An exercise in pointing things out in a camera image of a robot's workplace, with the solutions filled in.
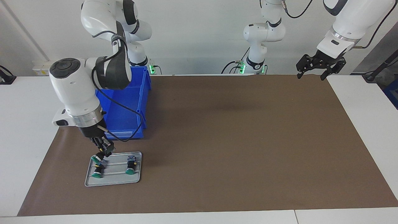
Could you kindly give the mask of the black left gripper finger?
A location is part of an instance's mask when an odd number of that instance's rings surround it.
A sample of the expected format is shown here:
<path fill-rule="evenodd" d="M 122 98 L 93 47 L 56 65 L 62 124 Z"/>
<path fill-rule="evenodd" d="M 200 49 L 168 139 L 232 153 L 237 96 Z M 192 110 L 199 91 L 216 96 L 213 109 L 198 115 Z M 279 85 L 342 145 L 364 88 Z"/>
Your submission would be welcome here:
<path fill-rule="evenodd" d="M 297 78 L 301 78 L 305 72 L 316 69 L 319 64 L 319 58 L 316 56 L 303 55 L 303 57 L 297 62 Z"/>
<path fill-rule="evenodd" d="M 335 64 L 327 65 L 326 70 L 321 74 L 320 79 L 324 81 L 329 75 L 338 74 L 344 65 L 346 64 L 345 59 L 339 59 Z"/>

